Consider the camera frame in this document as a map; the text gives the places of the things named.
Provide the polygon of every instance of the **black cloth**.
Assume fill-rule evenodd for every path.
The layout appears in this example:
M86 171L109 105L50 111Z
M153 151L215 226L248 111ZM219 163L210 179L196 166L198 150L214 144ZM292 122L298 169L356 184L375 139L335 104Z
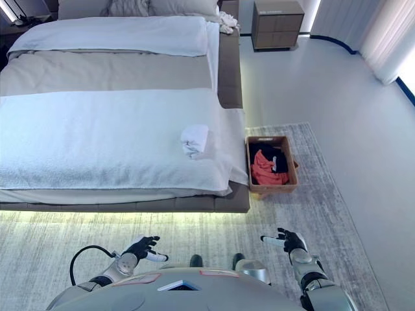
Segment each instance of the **black cloth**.
M276 157L277 169L272 170L274 173L287 173L288 172L287 158L285 157L284 152L279 148L274 148L270 144L265 144L265 143L249 144L250 164L254 163L255 155L260 150L262 150L262 154L268 161L273 161L273 158Z

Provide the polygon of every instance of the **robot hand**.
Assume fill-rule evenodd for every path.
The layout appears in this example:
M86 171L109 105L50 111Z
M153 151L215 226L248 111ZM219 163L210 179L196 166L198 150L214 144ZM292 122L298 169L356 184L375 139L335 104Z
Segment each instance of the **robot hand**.
M131 253L136 256L137 264L141 259L148 259L156 262L168 261L169 256L156 253L151 250L152 246L157 244L156 241L160 239L159 236L144 236L139 235L136 241L126 250L123 255L126 253Z

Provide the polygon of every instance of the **crumpled white cloth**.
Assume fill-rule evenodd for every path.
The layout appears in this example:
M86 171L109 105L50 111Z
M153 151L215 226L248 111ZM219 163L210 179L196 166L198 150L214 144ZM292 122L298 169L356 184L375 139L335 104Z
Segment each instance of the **crumpled white cloth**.
M233 29L239 31L238 20L226 12L220 11L220 32L223 34L233 34Z
M183 151L191 159L203 154L208 141L209 127L205 124L194 124L184 129L181 136Z

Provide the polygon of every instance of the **rug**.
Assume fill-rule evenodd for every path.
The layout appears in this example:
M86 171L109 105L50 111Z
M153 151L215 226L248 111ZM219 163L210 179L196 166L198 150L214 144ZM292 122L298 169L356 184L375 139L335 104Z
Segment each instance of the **rug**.
M45 310L70 286L69 263L86 245L122 251L140 233L159 235L155 247L171 262L231 268L235 253L268 267L273 287L300 305L289 258L260 241L277 227L300 232L319 255L328 276L356 301L359 310L388 310L359 236L308 124L250 128L247 135L287 135L300 164L300 185L291 194L250 198L247 214L214 213L41 213L0 211L0 310ZM111 260L88 250L75 262L75 279L87 281ZM161 263L142 260L136 272Z

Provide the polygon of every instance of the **pillow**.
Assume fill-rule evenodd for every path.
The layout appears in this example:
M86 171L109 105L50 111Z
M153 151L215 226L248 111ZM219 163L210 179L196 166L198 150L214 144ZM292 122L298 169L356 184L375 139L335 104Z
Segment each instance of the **pillow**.
M148 16L149 0L110 0L107 16Z
M106 16L108 0L59 0L58 19Z
M219 22L217 0L150 0L150 16L203 16Z

